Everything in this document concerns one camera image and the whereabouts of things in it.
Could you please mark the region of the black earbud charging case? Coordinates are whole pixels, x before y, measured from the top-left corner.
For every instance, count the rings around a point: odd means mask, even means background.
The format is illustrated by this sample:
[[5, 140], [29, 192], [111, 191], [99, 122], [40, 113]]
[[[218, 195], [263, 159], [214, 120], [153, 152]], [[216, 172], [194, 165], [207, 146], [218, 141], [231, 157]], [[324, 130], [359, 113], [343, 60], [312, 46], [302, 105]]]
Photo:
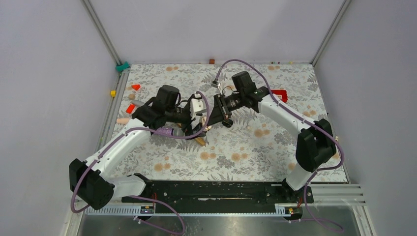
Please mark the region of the black earbud charging case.
[[234, 122], [231, 119], [225, 119], [222, 121], [222, 125], [227, 128], [231, 128]]

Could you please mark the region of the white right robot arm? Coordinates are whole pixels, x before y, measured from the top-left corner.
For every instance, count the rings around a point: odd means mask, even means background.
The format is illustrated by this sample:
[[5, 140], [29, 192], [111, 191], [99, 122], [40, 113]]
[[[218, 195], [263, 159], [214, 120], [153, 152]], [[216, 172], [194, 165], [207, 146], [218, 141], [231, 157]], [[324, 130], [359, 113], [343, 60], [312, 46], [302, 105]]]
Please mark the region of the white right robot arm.
[[230, 120], [232, 111], [247, 107], [285, 128], [297, 139], [295, 168], [284, 179], [284, 200], [293, 203], [301, 197], [301, 189], [313, 173], [336, 154], [331, 125], [326, 119], [313, 120], [279, 102], [267, 87], [256, 87], [247, 71], [232, 76], [236, 92], [225, 96], [215, 95], [208, 125]]

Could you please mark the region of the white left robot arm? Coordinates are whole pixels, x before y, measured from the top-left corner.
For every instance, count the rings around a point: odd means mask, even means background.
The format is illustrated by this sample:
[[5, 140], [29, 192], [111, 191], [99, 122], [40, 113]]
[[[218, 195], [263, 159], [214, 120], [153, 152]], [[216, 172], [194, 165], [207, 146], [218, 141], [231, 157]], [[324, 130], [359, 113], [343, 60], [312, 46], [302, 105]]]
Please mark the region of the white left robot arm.
[[146, 143], [153, 135], [173, 139], [193, 139], [204, 132], [208, 123], [200, 130], [187, 128], [196, 115], [209, 109], [207, 98], [202, 92], [192, 94], [185, 107], [179, 107], [180, 92], [176, 87], [163, 85], [155, 97], [139, 106], [124, 128], [100, 150], [81, 161], [74, 159], [69, 165], [70, 208], [76, 209], [76, 198], [82, 199], [87, 207], [101, 209], [113, 199], [135, 196], [140, 202], [152, 197], [152, 188], [139, 175], [111, 177], [113, 170], [137, 146]]

